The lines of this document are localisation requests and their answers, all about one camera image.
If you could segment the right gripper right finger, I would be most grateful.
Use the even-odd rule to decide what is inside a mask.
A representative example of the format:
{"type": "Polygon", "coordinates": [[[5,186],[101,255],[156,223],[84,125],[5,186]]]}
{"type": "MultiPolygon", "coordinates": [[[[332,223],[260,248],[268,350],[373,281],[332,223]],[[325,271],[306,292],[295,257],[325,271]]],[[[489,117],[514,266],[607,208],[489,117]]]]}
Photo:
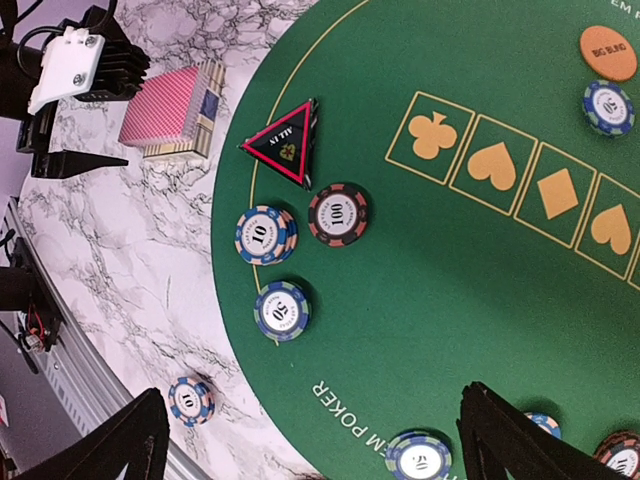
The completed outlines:
{"type": "Polygon", "coordinates": [[[469,479],[620,479],[553,437],[481,382],[462,390],[456,421],[469,479]]]}

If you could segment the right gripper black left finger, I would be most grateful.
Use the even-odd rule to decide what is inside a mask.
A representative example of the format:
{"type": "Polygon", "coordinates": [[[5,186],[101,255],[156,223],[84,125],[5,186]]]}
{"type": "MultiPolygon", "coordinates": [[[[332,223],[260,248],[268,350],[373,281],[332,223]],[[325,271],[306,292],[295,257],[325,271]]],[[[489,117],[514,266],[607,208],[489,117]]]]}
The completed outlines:
{"type": "Polygon", "coordinates": [[[20,479],[162,479],[169,422],[159,389],[149,388],[64,451],[20,479]]]}

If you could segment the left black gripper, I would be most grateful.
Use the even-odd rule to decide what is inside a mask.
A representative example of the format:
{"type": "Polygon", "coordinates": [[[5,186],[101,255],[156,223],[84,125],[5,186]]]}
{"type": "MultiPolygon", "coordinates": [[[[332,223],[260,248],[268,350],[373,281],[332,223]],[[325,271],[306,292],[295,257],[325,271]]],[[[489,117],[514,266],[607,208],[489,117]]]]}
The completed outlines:
{"type": "Polygon", "coordinates": [[[50,141],[58,101],[45,105],[34,116],[21,122],[16,151],[31,154],[34,178],[71,178],[100,168],[126,167],[129,161],[86,152],[50,152],[50,141]]]}

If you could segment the teal chips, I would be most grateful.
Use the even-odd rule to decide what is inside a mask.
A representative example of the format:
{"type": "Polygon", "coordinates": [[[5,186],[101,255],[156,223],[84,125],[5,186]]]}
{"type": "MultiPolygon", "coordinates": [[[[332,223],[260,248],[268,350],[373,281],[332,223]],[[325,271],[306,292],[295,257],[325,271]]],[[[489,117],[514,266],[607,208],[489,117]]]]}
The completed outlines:
{"type": "Polygon", "coordinates": [[[277,343],[289,342],[309,326],[311,303],[298,285],[275,281],[260,290],[253,313],[264,336],[277,343]]]}
{"type": "Polygon", "coordinates": [[[396,479],[445,479],[451,471],[448,446],[425,430],[408,430],[388,444],[385,466],[396,479]]]}
{"type": "Polygon", "coordinates": [[[609,138],[629,134],[635,124],[635,108],[629,95],[608,80],[588,84],[582,97],[582,109],[588,125],[609,138]]]}

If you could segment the red playing card deck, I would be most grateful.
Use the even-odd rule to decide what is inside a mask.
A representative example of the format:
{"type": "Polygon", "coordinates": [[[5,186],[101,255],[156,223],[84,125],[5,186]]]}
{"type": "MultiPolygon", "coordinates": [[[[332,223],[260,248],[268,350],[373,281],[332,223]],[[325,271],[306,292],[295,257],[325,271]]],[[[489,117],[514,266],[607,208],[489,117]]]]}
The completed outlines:
{"type": "Polygon", "coordinates": [[[186,140],[195,128],[195,97],[200,87],[197,66],[147,80],[127,106],[118,141],[146,147],[186,140]]]}

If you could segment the red chips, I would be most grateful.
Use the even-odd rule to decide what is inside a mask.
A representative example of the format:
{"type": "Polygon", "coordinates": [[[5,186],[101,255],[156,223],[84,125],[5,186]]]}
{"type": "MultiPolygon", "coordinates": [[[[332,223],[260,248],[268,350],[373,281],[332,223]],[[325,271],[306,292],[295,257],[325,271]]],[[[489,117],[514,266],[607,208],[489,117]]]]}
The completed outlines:
{"type": "Polygon", "coordinates": [[[599,444],[594,458],[618,474],[638,479],[639,434],[630,430],[610,434],[599,444]]]}
{"type": "Polygon", "coordinates": [[[321,243],[345,247],[363,236],[369,207],[364,190],[351,183],[334,183],[314,195],[308,207],[311,234],[321,243]]]}

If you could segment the white chips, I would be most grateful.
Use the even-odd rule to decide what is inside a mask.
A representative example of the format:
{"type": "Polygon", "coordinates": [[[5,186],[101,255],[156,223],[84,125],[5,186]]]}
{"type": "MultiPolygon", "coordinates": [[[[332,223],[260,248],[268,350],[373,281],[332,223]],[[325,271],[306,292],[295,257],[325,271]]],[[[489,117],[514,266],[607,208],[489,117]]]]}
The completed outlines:
{"type": "Polygon", "coordinates": [[[562,438],[560,424],[552,416],[546,413],[533,411],[527,411],[524,415],[554,438],[562,438]]]}
{"type": "Polygon", "coordinates": [[[290,258],[298,240],[297,222],[288,211],[256,205],[238,219],[234,245],[246,263],[269,266],[290,258]]]}

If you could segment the black triangular dealer button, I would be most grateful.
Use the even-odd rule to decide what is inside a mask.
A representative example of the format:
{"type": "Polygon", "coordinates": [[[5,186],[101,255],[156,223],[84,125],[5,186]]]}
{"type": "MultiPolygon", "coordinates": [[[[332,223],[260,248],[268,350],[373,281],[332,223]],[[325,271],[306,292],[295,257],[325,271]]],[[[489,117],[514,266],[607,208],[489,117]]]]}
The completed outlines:
{"type": "Polygon", "coordinates": [[[318,101],[310,98],[246,139],[238,148],[310,191],[318,108],[318,101]]]}

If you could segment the orange big blind button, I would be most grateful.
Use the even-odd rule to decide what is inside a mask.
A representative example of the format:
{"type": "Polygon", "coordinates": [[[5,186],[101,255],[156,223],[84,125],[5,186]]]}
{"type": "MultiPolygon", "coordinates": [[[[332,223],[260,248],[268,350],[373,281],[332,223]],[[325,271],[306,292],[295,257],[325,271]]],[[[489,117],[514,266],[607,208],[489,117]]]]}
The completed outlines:
{"type": "Polygon", "coordinates": [[[626,82],[638,71],[635,49],[612,28],[601,25],[586,28],[580,36],[579,48],[587,65],[606,80],[626,82]]]}

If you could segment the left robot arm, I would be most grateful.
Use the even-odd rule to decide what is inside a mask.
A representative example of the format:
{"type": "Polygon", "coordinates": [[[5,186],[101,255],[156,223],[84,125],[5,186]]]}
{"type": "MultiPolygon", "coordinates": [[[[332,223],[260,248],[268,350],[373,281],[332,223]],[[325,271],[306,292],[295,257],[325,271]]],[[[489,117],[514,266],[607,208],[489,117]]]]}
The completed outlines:
{"type": "Polygon", "coordinates": [[[1,116],[21,122],[16,151],[32,156],[30,175],[68,179],[90,171],[126,167],[112,156],[52,151],[59,101],[129,101],[142,90],[150,58],[131,43],[114,18],[117,3],[89,7],[79,22],[40,26],[14,40],[20,14],[16,1],[1,3],[1,116]]]}

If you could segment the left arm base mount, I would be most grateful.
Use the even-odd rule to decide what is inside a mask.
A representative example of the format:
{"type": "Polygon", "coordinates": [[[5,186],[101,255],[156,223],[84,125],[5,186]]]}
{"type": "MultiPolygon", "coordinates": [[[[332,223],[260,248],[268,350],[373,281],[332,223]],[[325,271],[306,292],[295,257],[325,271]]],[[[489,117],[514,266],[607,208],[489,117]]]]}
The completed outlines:
{"type": "Polygon", "coordinates": [[[65,320],[26,240],[9,229],[1,237],[1,252],[9,261],[8,266],[1,267],[1,311],[25,315],[16,332],[4,322],[1,329],[17,345],[31,372],[38,374],[30,353],[48,353],[58,342],[65,320]]]}

